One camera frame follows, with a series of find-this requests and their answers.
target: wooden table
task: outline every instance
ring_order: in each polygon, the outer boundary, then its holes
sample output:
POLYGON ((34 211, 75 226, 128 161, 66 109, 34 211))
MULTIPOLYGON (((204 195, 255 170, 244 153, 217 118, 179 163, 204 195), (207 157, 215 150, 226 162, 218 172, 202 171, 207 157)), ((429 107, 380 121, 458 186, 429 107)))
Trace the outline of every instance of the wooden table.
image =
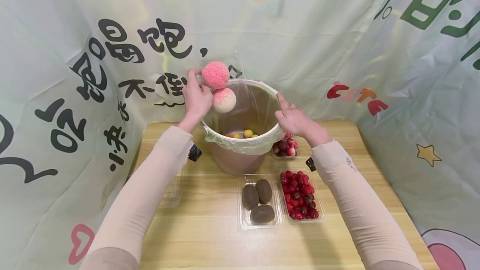
MULTIPOLYGON (((395 192, 367 152, 357 127, 346 121, 321 123, 345 147, 388 207, 425 270, 438 270, 395 192)), ((154 123, 146 128, 133 169, 171 125, 154 123)), ((310 148, 303 139, 296 139, 303 156, 278 160, 268 154, 260 172, 306 168, 310 148)), ((193 142, 203 155, 197 162, 189 160, 182 170, 180 204, 157 211, 143 243, 141 269, 364 269, 332 193, 320 178, 315 180, 316 195, 325 208, 325 222, 291 225, 284 220, 275 229, 241 231, 237 185, 242 178, 227 175, 217 167, 199 128, 193 133, 193 142)))

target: fabric backdrop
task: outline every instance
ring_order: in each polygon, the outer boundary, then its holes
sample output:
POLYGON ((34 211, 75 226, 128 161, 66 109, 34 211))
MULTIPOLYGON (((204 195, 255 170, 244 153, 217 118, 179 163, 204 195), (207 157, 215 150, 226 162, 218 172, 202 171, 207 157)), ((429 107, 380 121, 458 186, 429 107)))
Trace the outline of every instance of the fabric backdrop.
POLYGON ((480 0, 0 0, 0 268, 77 269, 143 129, 235 54, 356 122, 441 269, 476 270, 479 21, 480 0))

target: finger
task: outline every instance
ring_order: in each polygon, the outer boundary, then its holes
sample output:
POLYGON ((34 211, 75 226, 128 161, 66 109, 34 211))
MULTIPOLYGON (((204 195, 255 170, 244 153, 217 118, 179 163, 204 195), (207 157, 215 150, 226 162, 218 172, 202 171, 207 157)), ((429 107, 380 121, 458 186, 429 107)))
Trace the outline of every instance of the finger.
POLYGON ((204 94, 212 93, 212 90, 206 85, 202 85, 202 91, 204 94))
POLYGON ((192 86, 198 86, 200 87, 200 83, 198 82, 197 80, 197 72, 199 70, 196 70, 196 69, 192 69, 192 70, 189 70, 188 73, 187 73, 187 79, 189 82, 192 82, 192 86))
POLYGON ((285 117, 282 111, 275 112, 275 117, 277 118, 278 123, 280 123, 281 126, 282 126, 282 123, 284 123, 287 120, 287 118, 285 117))
POLYGON ((286 109, 288 109, 288 102, 287 100, 285 100, 285 97, 283 97, 282 94, 277 93, 277 98, 278 98, 278 102, 280 103, 280 108, 282 109, 282 111, 285 111, 286 109))

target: plastic bag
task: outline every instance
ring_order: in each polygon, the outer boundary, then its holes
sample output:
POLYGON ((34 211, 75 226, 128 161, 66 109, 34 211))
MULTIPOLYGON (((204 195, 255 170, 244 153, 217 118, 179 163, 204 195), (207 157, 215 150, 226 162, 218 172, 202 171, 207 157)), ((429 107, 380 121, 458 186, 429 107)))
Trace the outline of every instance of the plastic bag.
MULTIPOLYGON (((272 144, 284 137, 275 117, 280 109, 277 91, 268 85, 245 78, 241 59, 236 55, 215 59, 224 62, 230 69, 230 81, 227 87, 233 90, 237 103, 228 113, 217 113, 211 110, 202 120, 205 140, 217 143, 235 153, 260 155, 267 153, 272 144), (243 131, 250 129, 258 137, 242 138, 243 131), (241 138, 232 138, 237 133, 241 138)), ((203 60, 199 68, 212 60, 203 60)))

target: pink trash bin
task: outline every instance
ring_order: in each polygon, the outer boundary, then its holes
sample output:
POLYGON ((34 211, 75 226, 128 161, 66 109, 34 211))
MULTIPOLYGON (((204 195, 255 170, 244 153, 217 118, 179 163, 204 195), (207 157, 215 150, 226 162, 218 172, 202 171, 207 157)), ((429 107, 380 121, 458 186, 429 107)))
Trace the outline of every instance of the pink trash bin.
POLYGON ((224 172, 255 173, 272 145, 284 137, 275 117, 275 111, 280 110, 277 91, 261 81, 245 79, 230 80, 228 87, 237 96, 237 105, 232 112, 211 112, 202 120, 205 140, 211 143, 214 160, 224 172), (243 135, 246 129, 258 137, 225 136, 233 132, 243 135))

